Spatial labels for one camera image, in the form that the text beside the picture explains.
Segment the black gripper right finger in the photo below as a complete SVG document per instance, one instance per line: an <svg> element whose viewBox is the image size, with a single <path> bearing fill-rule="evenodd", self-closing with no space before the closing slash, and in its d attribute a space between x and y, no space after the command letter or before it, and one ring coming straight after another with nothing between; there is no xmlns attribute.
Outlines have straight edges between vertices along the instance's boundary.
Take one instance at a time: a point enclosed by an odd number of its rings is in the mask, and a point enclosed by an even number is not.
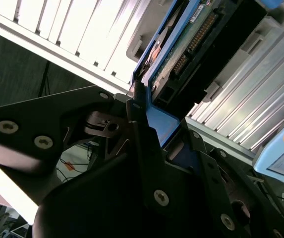
<svg viewBox="0 0 284 238"><path fill-rule="evenodd" d="M201 238L284 238L284 217L224 150L207 151L185 120L178 127L178 165L190 171L183 202Z"/></svg>

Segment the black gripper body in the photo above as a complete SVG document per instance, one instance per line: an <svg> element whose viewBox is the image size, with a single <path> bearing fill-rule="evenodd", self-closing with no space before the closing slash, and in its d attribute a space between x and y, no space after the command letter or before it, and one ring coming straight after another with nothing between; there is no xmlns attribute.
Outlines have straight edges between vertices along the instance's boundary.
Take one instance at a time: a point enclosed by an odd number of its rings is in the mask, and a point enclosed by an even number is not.
<svg viewBox="0 0 284 238"><path fill-rule="evenodd" d="M231 231L191 170L165 163L145 203L138 165L122 155L54 189L38 208L35 238L228 238Z"/></svg>

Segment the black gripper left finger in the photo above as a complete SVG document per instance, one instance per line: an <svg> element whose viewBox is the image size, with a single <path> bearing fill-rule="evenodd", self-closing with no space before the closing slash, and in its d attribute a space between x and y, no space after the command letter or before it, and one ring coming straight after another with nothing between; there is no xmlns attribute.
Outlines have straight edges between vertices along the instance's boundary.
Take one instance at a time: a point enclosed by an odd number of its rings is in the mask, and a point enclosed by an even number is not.
<svg viewBox="0 0 284 238"><path fill-rule="evenodd" d="M173 209L142 83L135 82L123 101L90 86L0 107L0 166L22 176L51 174L65 150L95 138L104 143L92 169L52 191L41 210Z"/></svg>

